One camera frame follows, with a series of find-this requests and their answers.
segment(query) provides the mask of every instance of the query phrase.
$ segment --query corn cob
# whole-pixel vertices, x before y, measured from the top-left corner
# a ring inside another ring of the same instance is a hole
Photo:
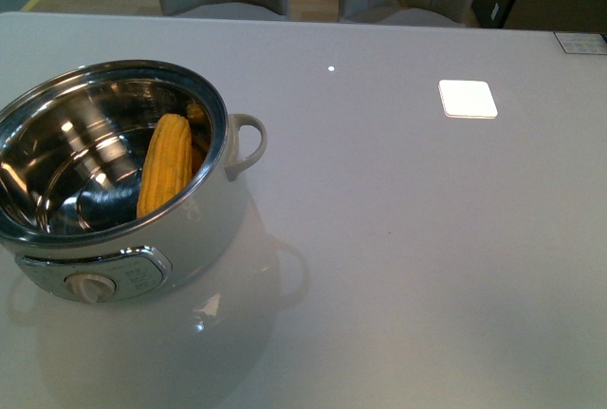
[[[209,144],[204,139],[192,135],[192,177],[202,166],[208,152]]]
[[[145,216],[178,194],[192,179],[192,132],[176,114],[160,117],[143,162],[137,217]]]
[[[190,102],[186,107],[186,116],[190,124],[204,124],[208,119],[205,112],[202,111],[202,106],[196,102]]]

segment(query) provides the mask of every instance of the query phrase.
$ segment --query pot rim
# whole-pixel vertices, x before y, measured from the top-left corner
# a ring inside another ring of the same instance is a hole
[[[83,87],[85,84],[137,79],[179,86],[192,94],[193,97],[200,99],[200,103],[209,114],[212,125],[212,140],[209,151],[202,166],[188,185],[178,195],[150,214],[96,232],[57,234],[37,230],[17,222],[7,214],[4,206],[0,206],[0,242],[3,242],[2,244],[6,242],[19,248],[57,250],[106,243],[158,222],[162,217],[181,206],[209,178],[213,170],[219,165],[219,160],[223,156],[228,142],[229,119],[223,98],[207,79],[193,70],[168,62],[143,59],[116,60],[81,66],[34,86],[10,102],[0,111],[0,137],[2,137],[2,141],[0,141],[0,163],[2,162],[2,151],[6,144],[4,136],[7,133],[6,130],[2,130],[2,127],[9,119],[16,118],[14,124],[19,125],[20,122],[23,122],[23,119],[30,118],[24,112],[26,104],[40,100],[49,92],[54,92],[53,96],[58,97],[70,89]],[[211,94],[216,101],[211,104],[202,101],[203,91]]]

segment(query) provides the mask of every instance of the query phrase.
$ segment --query white table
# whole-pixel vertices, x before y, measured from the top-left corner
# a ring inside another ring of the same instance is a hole
[[[0,103],[128,58],[265,123],[246,217],[161,298],[64,301],[2,251],[3,409],[607,406],[607,57],[543,32],[15,13]],[[448,118],[443,79],[487,82],[498,117]]]

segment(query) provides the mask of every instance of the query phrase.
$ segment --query pot handle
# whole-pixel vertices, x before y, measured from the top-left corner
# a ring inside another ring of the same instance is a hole
[[[224,167],[226,170],[226,175],[228,176],[229,181],[234,181],[238,178],[238,175],[247,170],[248,167],[257,162],[261,156],[264,155],[267,147],[267,132],[264,124],[259,121],[257,118],[247,115],[245,113],[234,113],[230,115],[230,128],[234,127],[235,131],[230,132],[231,142],[231,153],[226,158],[226,166]],[[239,158],[238,157],[238,131],[243,126],[251,126],[259,131],[261,135],[261,140],[259,145],[250,155]]]

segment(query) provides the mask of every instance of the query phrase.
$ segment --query white knob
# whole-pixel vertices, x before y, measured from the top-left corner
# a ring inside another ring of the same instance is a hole
[[[65,278],[67,290],[83,303],[97,303],[110,298],[116,291],[116,283],[110,278],[94,273],[74,273]]]

